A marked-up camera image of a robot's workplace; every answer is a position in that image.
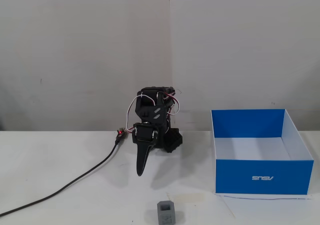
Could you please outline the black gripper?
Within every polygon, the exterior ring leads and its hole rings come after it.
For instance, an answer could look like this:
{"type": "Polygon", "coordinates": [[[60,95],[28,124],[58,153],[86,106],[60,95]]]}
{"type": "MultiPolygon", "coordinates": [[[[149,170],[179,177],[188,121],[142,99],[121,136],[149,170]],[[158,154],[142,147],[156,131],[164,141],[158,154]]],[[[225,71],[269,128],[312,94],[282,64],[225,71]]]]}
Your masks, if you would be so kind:
{"type": "Polygon", "coordinates": [[[137,122],[133,125],[132,141],[137,144],[136,172],[139,177],[145,170],[149,154],[152,147],[157,144],[158,137],[159,129],[154,124],[137,122]]]}

